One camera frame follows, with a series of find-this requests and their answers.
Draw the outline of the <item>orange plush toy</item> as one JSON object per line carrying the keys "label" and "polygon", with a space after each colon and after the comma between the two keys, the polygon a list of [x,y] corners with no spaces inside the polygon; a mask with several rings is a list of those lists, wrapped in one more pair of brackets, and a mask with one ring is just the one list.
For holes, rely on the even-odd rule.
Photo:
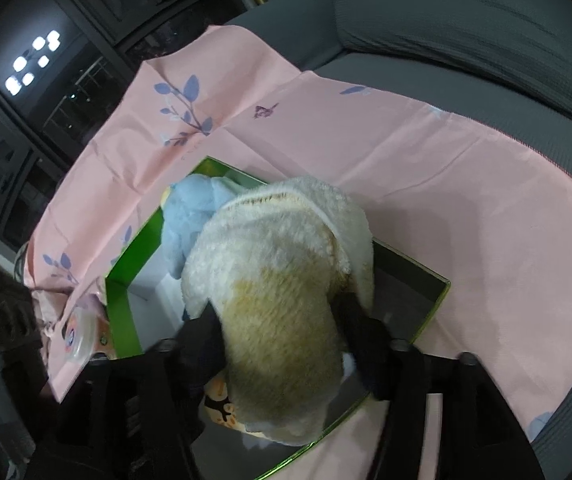
{"label": "orange plush toy", "polygon": [[237,417],[236,406],[228,395],[228,384],[223,372],[205,385],[204,393],[204,409],[212,422],[238,432],[246,431]]}

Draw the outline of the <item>dark window frame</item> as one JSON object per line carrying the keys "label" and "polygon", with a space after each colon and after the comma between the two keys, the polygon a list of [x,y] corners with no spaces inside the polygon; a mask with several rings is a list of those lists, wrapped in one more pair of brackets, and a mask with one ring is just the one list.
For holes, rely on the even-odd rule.
{"label": "dark window frame", "polygon": [[240,0],[0,0],[0,241],[28,240],[141,62],[242,9]]}

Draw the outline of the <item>grey sofa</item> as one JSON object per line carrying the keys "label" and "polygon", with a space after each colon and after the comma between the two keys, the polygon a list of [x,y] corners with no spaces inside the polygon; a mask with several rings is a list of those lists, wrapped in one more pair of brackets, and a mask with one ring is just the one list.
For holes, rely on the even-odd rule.
{"label": "grey sofa", "polygon": [[[572,174],[571,0],[272,0],[236,23],[298,70],[431,102]],[[548,478],[572,479],[563,437],[533,447]]]}

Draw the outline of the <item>light blue plush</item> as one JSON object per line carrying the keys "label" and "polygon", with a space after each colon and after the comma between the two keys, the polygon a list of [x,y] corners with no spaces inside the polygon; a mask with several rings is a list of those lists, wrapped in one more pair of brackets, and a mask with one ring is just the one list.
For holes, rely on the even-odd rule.
{"label": "light blue plush", "polygon": [[169,185],[160,200],[160,246],[169,275],[181,278],[198,235],[212,216],[245,189],[227,177],[189,174]]}

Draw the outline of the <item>pink printed cloth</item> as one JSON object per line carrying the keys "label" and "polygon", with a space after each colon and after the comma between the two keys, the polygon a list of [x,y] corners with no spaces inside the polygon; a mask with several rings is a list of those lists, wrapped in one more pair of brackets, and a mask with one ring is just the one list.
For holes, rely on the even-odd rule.
{"label": "pink printed cloth", "polygon": [[164,188],[208,156],[343,188],[451,283],[420,348],[477,353],[541,456],[572,445],[572,174],[431,102],[298,70],[241,27],[141,65],[32,234],[26,283],[102,294]]}

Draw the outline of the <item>pink lidded plastic jar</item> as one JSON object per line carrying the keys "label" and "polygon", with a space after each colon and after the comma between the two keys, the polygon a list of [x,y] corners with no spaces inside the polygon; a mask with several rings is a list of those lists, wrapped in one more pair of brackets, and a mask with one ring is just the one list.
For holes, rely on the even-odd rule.
{"label": "pink lidded plastic jar", "polygon": [[80,366],[116,356],[108,322],[90,308],[71,311],[64,326],[64,341],[67,361]]}

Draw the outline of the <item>cream plush toy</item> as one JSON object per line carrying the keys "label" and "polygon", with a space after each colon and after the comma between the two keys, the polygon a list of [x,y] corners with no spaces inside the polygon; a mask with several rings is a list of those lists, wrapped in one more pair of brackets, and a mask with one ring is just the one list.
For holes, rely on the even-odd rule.
{"label": "cream plush toy", "polygon": [[289,446],[316,440],[344,376],[330,304],[341,292],[365,312],[374,304],[364,210],[310,176],[243,192],[198,234],[181,288],[191,318],[216,311],[244,429]]}

